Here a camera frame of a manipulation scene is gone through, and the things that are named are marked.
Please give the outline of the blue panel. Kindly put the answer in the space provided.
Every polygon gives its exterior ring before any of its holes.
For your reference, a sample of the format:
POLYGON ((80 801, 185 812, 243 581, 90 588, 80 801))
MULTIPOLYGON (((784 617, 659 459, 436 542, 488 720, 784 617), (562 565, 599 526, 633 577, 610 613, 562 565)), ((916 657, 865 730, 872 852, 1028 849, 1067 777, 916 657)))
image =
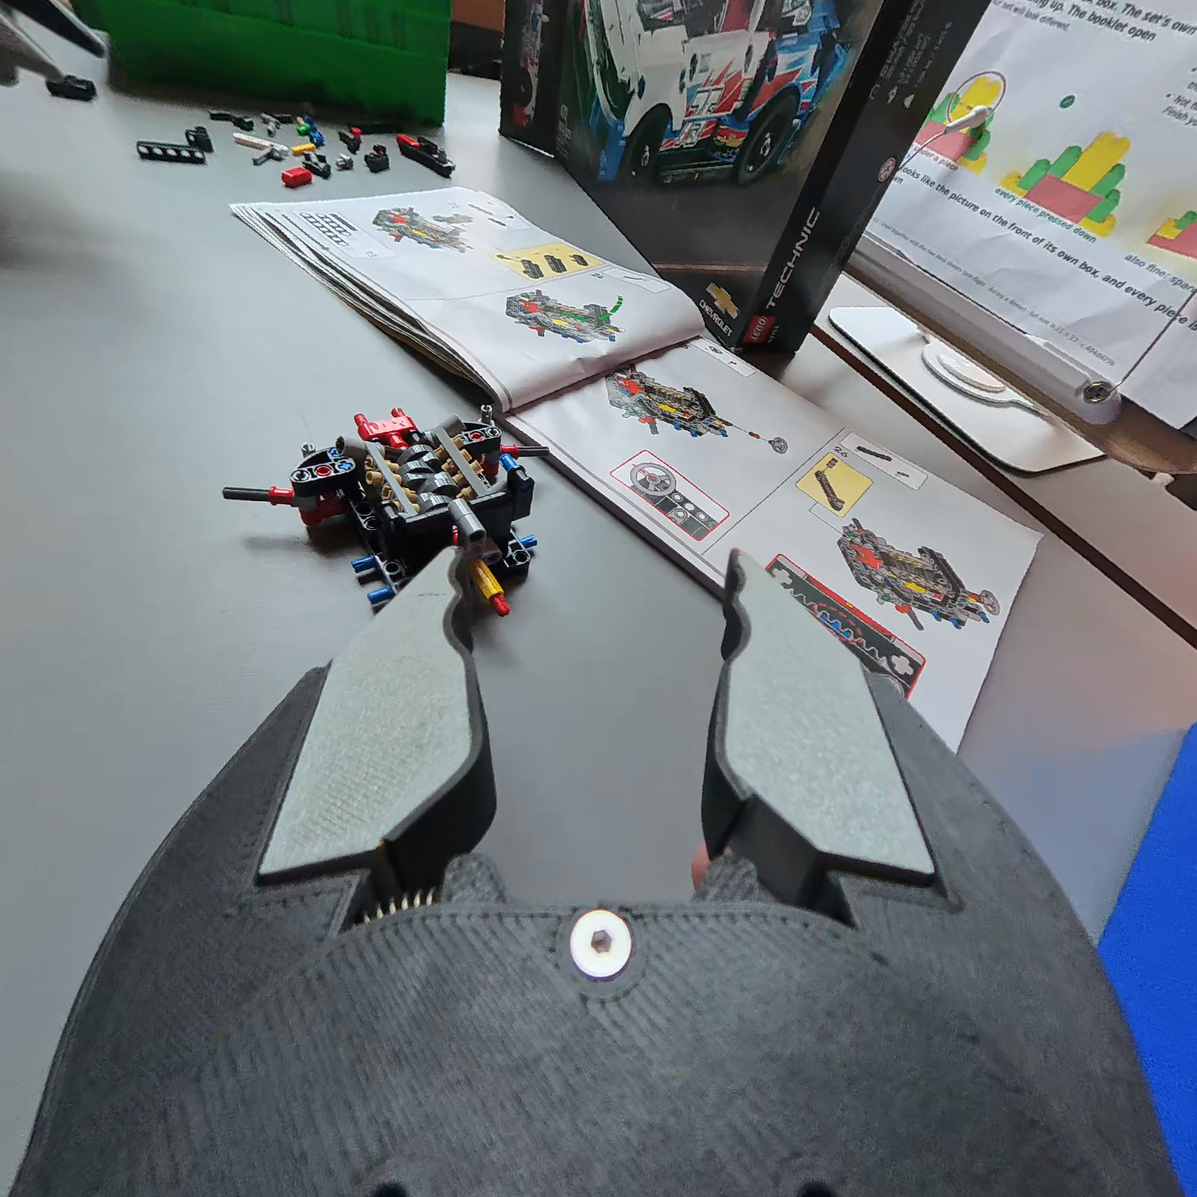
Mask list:
POLYGON ((1130 1027, 1183 1194, 1195 1193, 1195 728, 1186 732, 1099 956, 1130 1027))

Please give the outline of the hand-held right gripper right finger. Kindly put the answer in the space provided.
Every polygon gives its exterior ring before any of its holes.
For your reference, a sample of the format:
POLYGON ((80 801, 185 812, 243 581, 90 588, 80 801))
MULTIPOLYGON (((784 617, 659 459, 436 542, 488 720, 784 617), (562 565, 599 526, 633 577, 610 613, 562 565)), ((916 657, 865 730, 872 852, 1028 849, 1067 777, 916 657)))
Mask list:
POLYGON ((786 905, 829 873, 924 889, 935 863, 865 670, 748 553, 729 553, 701 828, 786 905))

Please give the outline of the monitor with instruction screen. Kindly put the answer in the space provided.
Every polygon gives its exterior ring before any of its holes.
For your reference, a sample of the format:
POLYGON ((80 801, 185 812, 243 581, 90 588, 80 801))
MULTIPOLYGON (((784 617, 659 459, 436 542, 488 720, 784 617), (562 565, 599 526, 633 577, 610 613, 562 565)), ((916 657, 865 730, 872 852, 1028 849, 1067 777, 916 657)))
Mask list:
POLYGON ((1195 403, 1195 4, 991 2, 869 233, 1167 425, 1195 403))

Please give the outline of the white monitor stand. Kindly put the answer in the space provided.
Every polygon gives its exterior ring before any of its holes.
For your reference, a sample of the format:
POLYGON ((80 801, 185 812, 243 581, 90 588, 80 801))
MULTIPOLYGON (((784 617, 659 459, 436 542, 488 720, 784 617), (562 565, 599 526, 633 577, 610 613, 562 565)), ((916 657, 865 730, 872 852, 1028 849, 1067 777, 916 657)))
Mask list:
POLYGON ((832 327, 997 466, 1039 475, 1102 453, 1055 414, 892 307, 833 307, 832 327))

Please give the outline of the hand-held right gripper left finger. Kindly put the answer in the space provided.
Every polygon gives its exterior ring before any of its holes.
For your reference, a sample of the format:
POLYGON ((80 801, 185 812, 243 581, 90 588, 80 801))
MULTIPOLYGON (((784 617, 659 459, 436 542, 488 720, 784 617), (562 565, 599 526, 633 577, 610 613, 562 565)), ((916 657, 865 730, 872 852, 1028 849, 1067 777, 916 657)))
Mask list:
POLYGON ((466 566, 440 550, 331 661, 264 848, 265 883, 443 884, 496 811, 466 566))

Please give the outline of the partly built lego assembly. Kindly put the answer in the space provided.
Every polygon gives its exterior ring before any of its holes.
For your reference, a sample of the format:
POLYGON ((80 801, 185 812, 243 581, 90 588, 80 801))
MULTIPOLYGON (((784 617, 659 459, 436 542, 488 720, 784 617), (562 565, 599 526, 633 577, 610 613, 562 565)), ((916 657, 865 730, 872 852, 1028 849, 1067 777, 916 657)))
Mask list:
POLYGON ((503 441, 490 409, 482 414, 420 427, 400 409, 380 421, 357 413, 355 435, 301 449, 287 485, 225 486, 221 495, 289 507, 307 529, 347 521, 364 546, 351 567, 357 581, 373 582, 373 610, 448 547, 462 551, 482 604, 504 617, 511 608, 503 581, 526 575, 536 545, 516 527, 534 494, 523 459, 549 449, 503 441))

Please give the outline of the pile of lego pieces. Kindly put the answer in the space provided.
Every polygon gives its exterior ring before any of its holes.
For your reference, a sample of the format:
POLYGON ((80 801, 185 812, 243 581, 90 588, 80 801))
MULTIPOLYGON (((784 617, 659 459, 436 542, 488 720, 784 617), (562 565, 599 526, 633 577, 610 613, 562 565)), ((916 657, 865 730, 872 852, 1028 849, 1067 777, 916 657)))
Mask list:
POLYGON ((451 177, 456 171, 439 141, 418 132, 392 131, 387 121, 348 123, 336 129, 329 144, 311 112, 249 116, 209 109, 207 119, 231 127, 233 143, 251 152, 252 165, 277 164, 285 188, 328 180, 333 173, 351 172, 356 164, 371 175, 386 172, 391 151, 439 177, 451 177))

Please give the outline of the open lego instruction booklet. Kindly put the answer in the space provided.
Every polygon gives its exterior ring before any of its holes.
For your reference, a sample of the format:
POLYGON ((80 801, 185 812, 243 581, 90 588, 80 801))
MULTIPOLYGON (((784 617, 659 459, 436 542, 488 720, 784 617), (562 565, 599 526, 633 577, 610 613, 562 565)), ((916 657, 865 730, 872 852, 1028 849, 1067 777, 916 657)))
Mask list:
POLYGON ((659 276, 484 192, 229 212, 709 589, 753 555, 960 746, 1039 533, 718 346, 659 276))

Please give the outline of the black holed lego beam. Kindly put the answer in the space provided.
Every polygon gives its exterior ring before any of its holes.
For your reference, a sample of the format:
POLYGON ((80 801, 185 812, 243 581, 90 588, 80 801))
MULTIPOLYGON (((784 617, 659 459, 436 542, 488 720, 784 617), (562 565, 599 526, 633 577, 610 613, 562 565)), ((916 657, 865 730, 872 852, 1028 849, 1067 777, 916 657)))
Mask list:
POLYGON ((170 163, 177 165, 207 164, 213 152, 213 143, 208 129, 196 124, 184 129, 181 141, 160 141, 137 139, 134 151, 141 161, 170 163))

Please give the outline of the green plastic bin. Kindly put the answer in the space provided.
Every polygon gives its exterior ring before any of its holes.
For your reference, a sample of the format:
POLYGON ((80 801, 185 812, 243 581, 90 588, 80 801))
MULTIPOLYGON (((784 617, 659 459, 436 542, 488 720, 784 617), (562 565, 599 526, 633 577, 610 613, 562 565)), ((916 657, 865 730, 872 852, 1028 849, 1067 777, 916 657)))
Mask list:
POLYGON ((443 119, 448 1, 81 1, 128 81, 443 119))

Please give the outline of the black lego set box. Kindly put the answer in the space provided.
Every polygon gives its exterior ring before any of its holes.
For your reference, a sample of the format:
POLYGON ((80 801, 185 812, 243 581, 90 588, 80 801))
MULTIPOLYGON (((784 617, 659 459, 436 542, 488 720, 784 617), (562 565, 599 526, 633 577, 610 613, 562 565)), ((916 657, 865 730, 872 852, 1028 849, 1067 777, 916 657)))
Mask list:
POLYGON ((500 133, 554 157, 725 347, 810 328, 984 1, 514 1, 500 133))

